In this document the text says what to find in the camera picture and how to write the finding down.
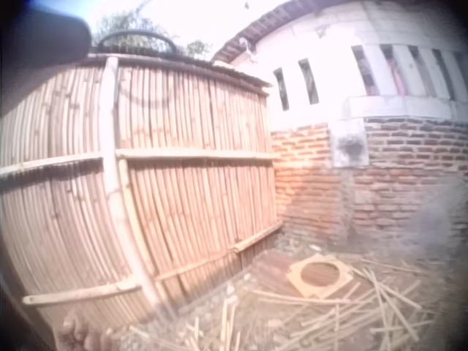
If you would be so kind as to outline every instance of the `curved black object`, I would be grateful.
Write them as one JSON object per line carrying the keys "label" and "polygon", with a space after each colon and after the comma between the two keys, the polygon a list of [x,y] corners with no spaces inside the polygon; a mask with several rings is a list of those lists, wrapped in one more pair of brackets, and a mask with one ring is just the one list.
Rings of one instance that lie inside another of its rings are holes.
{"label": "curved black object", "polygon": [[83,20],[25,7],[1,28],[1,114],[68,65],[84,59],[91,32]]}
{"label": "curved black object", "polygon": [[169,45],[169,47],[170,47],[170,49],[171,49],[171,51],[173,53],[177,53],[176,44],[174,44],[174,42],[171,39],[165,37],[164,35],[154,33],[152,31],[142,31],[142,30],[137,30],[137,29],[130,29],[128,31],[116,31],[116,32],[114,32],[112,34],[106,35],[104,38],[102,38],[98,42],[97,50],[98,51],[103,51],[104,48],[105,48],[104,43],[106,41],[108,41],[111,38],[122,37],[124,35],[140,35],[142,37],[150,37],[150,38],[162,40],[163,42],[166,42]]}

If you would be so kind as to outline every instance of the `round hole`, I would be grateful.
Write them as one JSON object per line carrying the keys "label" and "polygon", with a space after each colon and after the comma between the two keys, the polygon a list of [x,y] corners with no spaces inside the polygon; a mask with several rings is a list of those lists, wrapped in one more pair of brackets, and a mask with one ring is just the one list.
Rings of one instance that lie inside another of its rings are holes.
{"label": "round hole", "polygon": [[301,278],[306,284],[326,287],[338,280],[339,270],[330,263],[309,263],[302,268]]}

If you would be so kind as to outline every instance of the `brick wall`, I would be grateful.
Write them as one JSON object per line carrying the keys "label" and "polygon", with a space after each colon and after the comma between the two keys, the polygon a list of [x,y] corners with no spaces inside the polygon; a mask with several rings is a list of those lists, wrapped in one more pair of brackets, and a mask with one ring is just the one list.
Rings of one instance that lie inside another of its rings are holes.
{"label": "brick wall", "polygon": [[273,133],[284,231],[332,242],[422,240],[414,232],[426,226],[439,235],[447,214],[452,231],[466,232],[468,124],[388,117],[365,123],[370,163],[358,169],[331,167],[327,124]]}

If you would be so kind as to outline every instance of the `sky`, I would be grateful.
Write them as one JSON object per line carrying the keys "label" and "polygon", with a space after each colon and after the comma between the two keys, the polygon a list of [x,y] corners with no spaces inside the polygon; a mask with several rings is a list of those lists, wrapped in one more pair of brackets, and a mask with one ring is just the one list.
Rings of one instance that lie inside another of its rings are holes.
{"label": "sky", "polygon": [[[213,45],[214,53],[229,38],[263,13],[286,0],[153,0],[141,11],[185,45],[201,39]],[[133,10],[142,1],[131,0],[36,0],[37,4],[83,18],[93,31],[99,19]]]}

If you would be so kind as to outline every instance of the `vertical bamboo post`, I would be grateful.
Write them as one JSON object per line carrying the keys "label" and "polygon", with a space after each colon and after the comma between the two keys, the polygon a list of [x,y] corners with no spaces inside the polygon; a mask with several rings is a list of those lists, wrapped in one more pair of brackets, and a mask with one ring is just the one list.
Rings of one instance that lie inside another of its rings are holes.
{"label": "vertical bamboo post", "polygon": [[148,299],[151,308],[156,310],[161,301],[135,242],[118,174],[114,127],[114,120],[116,118],[117,70],[118,59],[116,57],[108,58],[99,92],[99,146],[102,152],[105,194],[110,215],[125,258],[136,280],[143,288],[143,293]]}

